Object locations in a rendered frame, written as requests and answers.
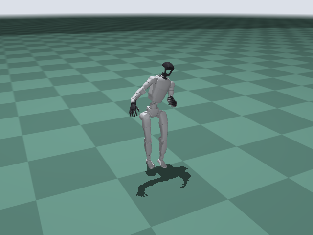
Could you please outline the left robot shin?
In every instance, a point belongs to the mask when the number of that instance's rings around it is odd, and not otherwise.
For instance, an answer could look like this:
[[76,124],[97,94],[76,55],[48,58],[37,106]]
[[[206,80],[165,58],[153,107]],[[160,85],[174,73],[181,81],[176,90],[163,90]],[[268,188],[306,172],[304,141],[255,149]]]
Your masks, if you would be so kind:
[[164,144],[159,143],[159,152],[160,152],[159,160],[160,161],[161,160],[163,161],[166,149],[167,149],[167,141],[165,141]]

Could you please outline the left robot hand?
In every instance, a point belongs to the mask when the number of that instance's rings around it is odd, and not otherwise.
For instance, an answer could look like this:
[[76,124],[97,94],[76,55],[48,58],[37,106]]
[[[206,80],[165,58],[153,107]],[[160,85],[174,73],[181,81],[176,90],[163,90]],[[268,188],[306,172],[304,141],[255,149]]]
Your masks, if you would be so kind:
[[169,104],[169,105],[173,105],[173,106],[175,107],[176,104],[177,104],[177,102],[174,100],[174,98],[173,98],[172,96],[170,96],[170,97],[168,97],[168,98],[170,98],[170,99],[168,99],[168,100],[171,100],[171,101],[168,101],[168,102],[171,102],[171,104]]

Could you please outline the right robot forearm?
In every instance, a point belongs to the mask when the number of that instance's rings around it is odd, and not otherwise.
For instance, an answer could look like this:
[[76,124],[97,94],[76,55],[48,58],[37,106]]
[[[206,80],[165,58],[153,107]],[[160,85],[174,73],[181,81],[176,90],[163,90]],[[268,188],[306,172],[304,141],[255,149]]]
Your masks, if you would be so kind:
[[135,100],[137,101],[137,99],[141,96],[140,91],[143,89],[143,87],[139,88],[135,94],[133,95],[133,97],[131,97],[131,103],[135,102]]

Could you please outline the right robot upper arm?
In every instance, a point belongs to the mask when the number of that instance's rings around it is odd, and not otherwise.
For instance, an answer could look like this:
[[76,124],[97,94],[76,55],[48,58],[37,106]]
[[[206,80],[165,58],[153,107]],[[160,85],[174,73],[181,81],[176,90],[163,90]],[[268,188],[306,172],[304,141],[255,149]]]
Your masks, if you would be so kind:
[[158,78],[155,76],[150,76],[148,80],[143,84],[143,89],[140,91],[141,95],[146,93],[146,89],[149,88],[152,84],[155,84],[157,82]]

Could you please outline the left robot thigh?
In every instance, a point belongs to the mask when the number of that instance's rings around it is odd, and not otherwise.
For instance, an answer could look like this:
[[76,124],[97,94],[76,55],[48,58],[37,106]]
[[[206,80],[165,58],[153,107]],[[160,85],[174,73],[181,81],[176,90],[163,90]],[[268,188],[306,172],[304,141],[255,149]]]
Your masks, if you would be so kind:
[[158,140],[161,144],[164,144],[164,142],[167,141],[168,134],[168,120],[166,112],[159,110],[157,118],[159,118],[159,127],[161,132],[161,137],[159,137]]

